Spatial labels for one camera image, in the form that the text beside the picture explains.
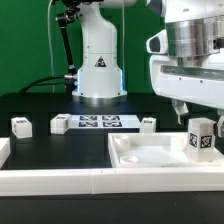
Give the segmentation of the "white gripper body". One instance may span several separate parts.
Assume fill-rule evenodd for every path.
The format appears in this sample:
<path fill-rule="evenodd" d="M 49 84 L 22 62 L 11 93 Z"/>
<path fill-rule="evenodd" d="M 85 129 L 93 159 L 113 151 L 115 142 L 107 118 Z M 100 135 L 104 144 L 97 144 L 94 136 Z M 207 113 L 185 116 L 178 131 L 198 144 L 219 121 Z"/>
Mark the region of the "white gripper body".
<path fill-rule="evenodd" d="M 204 57 L 201 67 L 180 67 L 175 58 L 152 55 L 149 67 L 157 95 L 224 110 L 224 54 Z"/>

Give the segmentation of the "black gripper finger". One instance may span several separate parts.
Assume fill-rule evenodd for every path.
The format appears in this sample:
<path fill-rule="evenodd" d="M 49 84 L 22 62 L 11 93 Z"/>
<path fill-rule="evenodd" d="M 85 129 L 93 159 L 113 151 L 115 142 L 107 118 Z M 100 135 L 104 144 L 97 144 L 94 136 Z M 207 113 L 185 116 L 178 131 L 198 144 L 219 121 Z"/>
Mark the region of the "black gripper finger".
<path fill-rule="evenodd" d="M 183 125 L 186 122 L 189 115 L 186 103 L 181 100 L 173 99 L 172 106 L 177 114 L 178 123 Z"/>
<path fill-rule="evenodd" d="M 217 113 L 220 116 L 217 123 L 218 136 L 224 138 L 224 109 L 218 109 Z"/>

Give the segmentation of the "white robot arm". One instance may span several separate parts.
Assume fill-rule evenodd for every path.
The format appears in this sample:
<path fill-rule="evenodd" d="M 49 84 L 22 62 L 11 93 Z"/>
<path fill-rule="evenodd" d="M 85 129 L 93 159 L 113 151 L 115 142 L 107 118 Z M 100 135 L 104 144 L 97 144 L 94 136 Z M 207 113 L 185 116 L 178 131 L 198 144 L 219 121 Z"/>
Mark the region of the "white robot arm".
<path fill-rule="evenodd" d="M 66 7 L 57 16 L 62 37 L 66 25 L 79 20 L 83 65 L 76 69 L 64 43 L 72 95 L 85 102 L 111 102 L 126 95 L 117 66 L 117 31 L 102 8 L 132 6 L 137 0 L 55 0 Z M 188 102 L 213 107 L 220 115 L 217 134 L 224 136 L 224 0 L 146 0 L 165 19 L 165 28 L 146 42 L 150 78 L 156 94 L 172 100 L 179 119 Z"/>

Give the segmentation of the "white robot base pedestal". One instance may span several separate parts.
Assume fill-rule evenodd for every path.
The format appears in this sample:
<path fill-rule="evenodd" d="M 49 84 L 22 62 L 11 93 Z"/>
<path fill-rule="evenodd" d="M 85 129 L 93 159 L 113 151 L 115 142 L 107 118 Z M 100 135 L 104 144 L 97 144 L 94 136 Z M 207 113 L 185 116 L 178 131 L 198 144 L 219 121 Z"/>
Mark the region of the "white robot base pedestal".
<path fill-rule="evenodd" d="M 117 65 L 117 30 L 105 20 L 98 3 L 81 5 L 78 13 L 83 37 L 83 64 L 78 69 L 76 101 L 109 104 L 127 95 Z"/>

